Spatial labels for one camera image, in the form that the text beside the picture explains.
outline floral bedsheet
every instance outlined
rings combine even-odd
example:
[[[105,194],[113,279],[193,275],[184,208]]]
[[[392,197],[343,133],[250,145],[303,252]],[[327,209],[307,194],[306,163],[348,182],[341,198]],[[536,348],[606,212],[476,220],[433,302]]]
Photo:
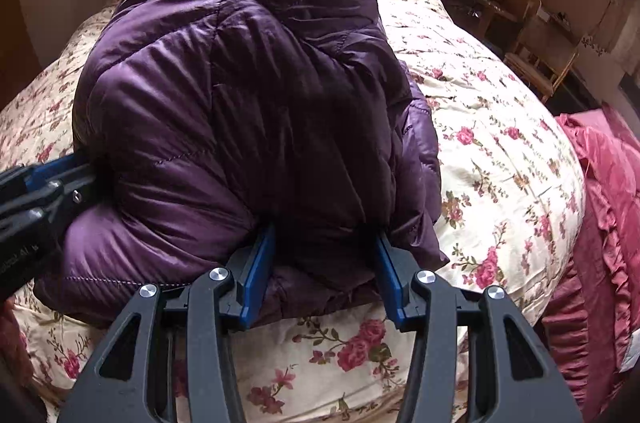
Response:
[[[70,111],[82,65],[113,0],[76,31],[52,63],[0,113],[0,170],[72,149]],[[584,211],[582,172],[550,113],[494,55],[457,28],[439,0],[378,0],[386,34],[433,110],[440,139],[442,217],[436,233],[456,286],[506,288],[533,323],[554,290]],[[34,384],[58,406],[100,332],[16,295]],[[413,346],[382,305],[283,320],[233,337],[239,392],[250,422],[395,421]],[[458,334],[453,419],[465,411],[465,332]],[[185,363],[177,409],[189,420]]]

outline bed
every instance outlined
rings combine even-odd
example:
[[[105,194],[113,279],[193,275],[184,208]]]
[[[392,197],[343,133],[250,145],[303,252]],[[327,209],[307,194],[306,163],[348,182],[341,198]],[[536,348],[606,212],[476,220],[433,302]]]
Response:
[[[60,57],[0,113],[0,170],[72,151],[71,108],[82,66],[119,0],[83,22]],[[542,315],[584,212],[582,171],[551,114],[486,47],[457,28],[439,0],[378,0],[388,41],[427,96],[440,142],[442,216],[436,233],[459,287],[499,283],[530,323]],[[101,332],[55,313],[31,285],[16,316],[49,421]],[[396,420],[413,347],[381,304],[288,319],[233,336],[248,421]],[[458,334],[452,419],[466,410],[467,344]],[[178,419],[189,420],[184,360]]]

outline chair seat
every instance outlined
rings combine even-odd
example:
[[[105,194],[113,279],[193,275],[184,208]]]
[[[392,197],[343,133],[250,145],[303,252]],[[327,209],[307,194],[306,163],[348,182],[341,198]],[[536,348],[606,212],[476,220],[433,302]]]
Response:
[[[551,80],[528,62],[521,59],[516,53],[507,53],[504,63],[509,66],[520,78],[532,83],[544,96],[554,94],[554,86]]]

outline metal screw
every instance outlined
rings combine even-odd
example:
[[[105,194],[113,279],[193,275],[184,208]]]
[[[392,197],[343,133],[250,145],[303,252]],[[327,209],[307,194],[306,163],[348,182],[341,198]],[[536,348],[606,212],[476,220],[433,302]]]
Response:
[[[226,268],[214,268],[209,272],[209,278],[219,282],[229,276],[229,270]]]
[[[494,300],[500,300],[501,298],[504,298],[504,289],[497,286],[489,286],[486,294]]]
[[[416,275],[418,282],[422,282],[423,284],[432,284],[436,282],[436,274],[428,269],[420,270]]]
[[[140,288],[140,296],[144,298],[151,298],[158,293],[158,287],[155,284],[145,284]]]

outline pink blanket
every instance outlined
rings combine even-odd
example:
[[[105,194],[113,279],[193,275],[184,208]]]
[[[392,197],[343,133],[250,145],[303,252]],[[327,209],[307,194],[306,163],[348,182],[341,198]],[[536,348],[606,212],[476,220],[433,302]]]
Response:
[[[640,327],[640,143],[606,104],[558,123],[582,165],[586,210],[543,324],[588,422],[624,382]]]

